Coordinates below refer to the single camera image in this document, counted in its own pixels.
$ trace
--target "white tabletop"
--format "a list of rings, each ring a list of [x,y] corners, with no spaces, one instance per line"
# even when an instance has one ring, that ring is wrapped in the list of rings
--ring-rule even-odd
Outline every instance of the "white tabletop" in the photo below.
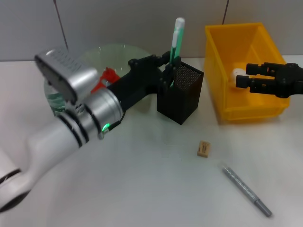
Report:
[[[285,56],[303,66],[303,56]],[[184,59],[202,69],[204,59]],[[25,137],[53,116],[33,62],[0,62],[0,145],[28,165]],[[219,125],[203,81],[198,109],[178,125],[156,96],[127,111],[103,141],[52,169],[1,227],[297,227],[303,223],[303,96],[278,118]],[[211,142],[209,158],[196,155]],[[227,163],[273,212],[266,218],[222,174]]]

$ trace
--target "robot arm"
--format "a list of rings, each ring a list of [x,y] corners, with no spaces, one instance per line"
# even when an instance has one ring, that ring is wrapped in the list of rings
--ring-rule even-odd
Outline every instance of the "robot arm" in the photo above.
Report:
[[[35,57],[45,78],[63,95],[70,108],[27,140],[30,167],[23,172],[0,150],[0,212],[18,205],[52,167],[98,136],[118,126],[127,109],[151,93],[163,95],[174,79],[180,58],[169,62],[170,52],[129,61],[129,73],[93,94],[99,80],[94,68],[73,59],[65,49]]]
[[[279,98],[303,94],[303,69],[297,64],[264,63],[261,66],[247,64],[246,74],[271,76],[273,79],[249,78],[238,75],[236,87],[250,87],[252,93],[276,95]]]

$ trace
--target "gray wall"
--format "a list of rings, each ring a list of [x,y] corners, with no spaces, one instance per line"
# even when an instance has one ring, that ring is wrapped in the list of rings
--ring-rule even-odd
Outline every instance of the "gray wall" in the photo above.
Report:
[[[185,17],[183,57],[205,53],[204,26],[221,24],[227,0],[57,0],[76,55],[108,43],[161,54]],[[263,22],[282,54],[303,54],[302,0],[230,0],[225,23]],[[0,61],[31,60],[64,45],[53,0],[0,0]]]
[[[0,0],[0,61],[31,60],[64,45],[53,0]]]

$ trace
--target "small wooden block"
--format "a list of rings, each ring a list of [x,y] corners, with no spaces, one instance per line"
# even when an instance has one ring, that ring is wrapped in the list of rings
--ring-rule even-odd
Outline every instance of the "small wooden block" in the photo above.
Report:
[[[200,146],[197,155],[201,157],[208,157],[210,151],[210,143],[206,141],[200,141]]]

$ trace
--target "green led light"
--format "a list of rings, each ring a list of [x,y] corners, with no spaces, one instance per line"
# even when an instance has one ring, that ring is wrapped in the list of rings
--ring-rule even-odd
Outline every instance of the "green led light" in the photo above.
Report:
[[[106,130],[106,129],[107,129],[109,126],[110,126],[110,124],[109,124],[109,123],[107,123],[106,125],[104,125],[104,127],[103,127],[102,131]]]

